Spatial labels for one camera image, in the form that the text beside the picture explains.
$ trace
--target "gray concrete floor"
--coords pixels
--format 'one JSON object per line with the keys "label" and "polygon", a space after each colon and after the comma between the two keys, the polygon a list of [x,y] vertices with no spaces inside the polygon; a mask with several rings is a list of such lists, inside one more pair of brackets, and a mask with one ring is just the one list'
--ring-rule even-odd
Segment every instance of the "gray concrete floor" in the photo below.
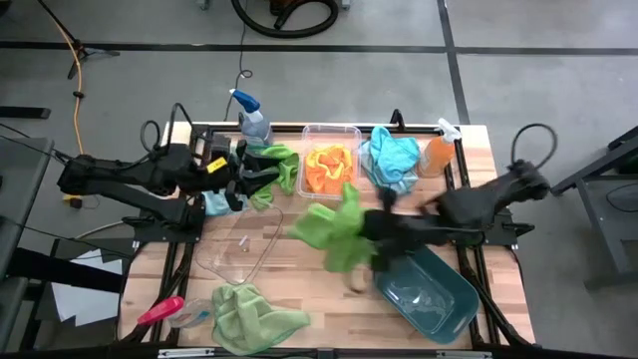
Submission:
{"label": "gray concrete floor", "polygon": [[[251,1],[251,14],[271,23],[267,5]],[[49,0],[83,40],[238,44],[241,23],[228,1],[202,12],[193,1]],[[638,47],[638,7],[632,0],[449,0],[458,46]],[[290,26],[320,19],[321,6],[304,6]],[[61,41],[35,1],[18,1],[0,18],[0,40]],[[353,0],[350,12],[316,37],[275,41],[248,30],[247,44],[442,46],[436,0]],[[197,121],[223,118],[238,53],[124,52],[85,67],[86,100],[80,129],[87,152],[111,159],[136,159],[141,123],[163,122],[175,101]],[[488,126],[500,171],[508,163],[515,132],[531,122],[559,134],[556,156],[543,173],[556,183],[602,154],[610,141],[636,126],[638,65],[635,57],[459,56],[472,124]],[[67,51],[0,50],[0,104],[42,106],[47,121],[2,120],[34,137],[49,137],[68,153],[77,151],[72,125],[75,82],[66,80]],[[383,53],[246,53],[254,77],[240,87],[257,96],[272,121],[385,123],[399,108],[410,123],[459,121],[445,55]],[[231,108],[231,119],[237,108]],[[530,136],[519,154],[531,160],[545,144]],[[50,164],[29,224],[76,235],[135,214],[102,199],[96,210],[61,204],[55,185],[61,168]],[[579,197],[512,207],[515,219],[537,230],[520,239],[519,256],[531,321],[539,344],[548,348],[636,356],[636,287],[590,293],[582,281],[609,267],[591,231]],[[21,245],[46,251],[50,238],[25,232]],[[96,341],[111,331],[98,325]],[[76,346],[63,330],[55,346]]]}

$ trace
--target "light blue towel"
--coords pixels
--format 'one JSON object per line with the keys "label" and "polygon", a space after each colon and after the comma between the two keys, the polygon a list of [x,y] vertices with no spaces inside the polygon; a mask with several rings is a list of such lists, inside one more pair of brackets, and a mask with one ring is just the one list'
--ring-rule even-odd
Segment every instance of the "light blue towel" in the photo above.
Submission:
{"label": "light blue towel", "polygon": [[243,208],[241,211],[233,212],[228,206],[228,201],[223,195],[226,189],[220,189],[219,193],[215,193],[212,190],[203,193],[203,198],[206,204],[206,215],[227,215],[232,213],[241,213],[248,208],[248,197],[245,194],[240,194],[238,199],[243,201]]}
{"label": "light blue towel", "polygon": [[371,140],[360,149],[361,165],[370,181],[397,194],[409,193],[419,179],[413,170],[419,154],[416,139],[393,139],[388,129],[380,126],[372,130]]}

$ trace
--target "orange cloth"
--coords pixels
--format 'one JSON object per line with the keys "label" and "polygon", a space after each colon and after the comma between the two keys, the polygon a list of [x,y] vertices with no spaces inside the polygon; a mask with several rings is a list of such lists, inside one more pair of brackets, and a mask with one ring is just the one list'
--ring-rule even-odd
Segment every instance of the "orange cloth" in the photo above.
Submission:
{"label": "orange cloth", "polygon": [[313,150],[305,159],[306,183],[315,193],[341,194],[345,182],[353,182],[354,165],[350,150],[343,145]]}

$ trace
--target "green microfiber towel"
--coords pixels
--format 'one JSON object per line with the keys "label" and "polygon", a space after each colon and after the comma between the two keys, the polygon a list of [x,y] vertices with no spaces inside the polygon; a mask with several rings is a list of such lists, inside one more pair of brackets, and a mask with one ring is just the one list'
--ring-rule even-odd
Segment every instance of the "green microfiber towel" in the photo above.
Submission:
{"label": "green microfiber towel", "polygon": [[212,340],[234,355],[250,355],[310,324],[307,313],[274,309],[252,284],[224,284],[212,292]]}
{"label": "green microfiber towel", "polygon": [[325,249],[324,268],[331,272],[349,272],[359,263],[370,262],[372,242],[359,235],[363,213],[359,192],[348,182],[343,185],[343,202],[338,211],[312,203],[288,233],[317,249]]}
{"label": "green microfiber towel", "polygon": [[274,145],[266,148],[260,153],[274,159],[281,159],[279,163],[279,178],[271,182],[269,185],[258,190],[252,195],[250,201],[256,209],[265,209],[272,203],[272,185],[279,184],[281,190],[286,195],[291,195],[295,189],[295,181],[297,180],[297,171],[299,171],[299,154],[290,150],[285,145]]}

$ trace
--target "blue plastic tub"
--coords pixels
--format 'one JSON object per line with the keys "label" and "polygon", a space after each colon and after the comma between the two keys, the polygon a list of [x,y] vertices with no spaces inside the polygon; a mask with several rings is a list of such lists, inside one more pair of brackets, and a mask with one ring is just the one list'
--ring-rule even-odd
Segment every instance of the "blue plastic tub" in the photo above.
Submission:
{"label": "blue plastic tub", "polygon": [[479,295],[460,274],[427,247],[391,262],[377,273],[384,297],[426,338],[448,344],[479,310]]}

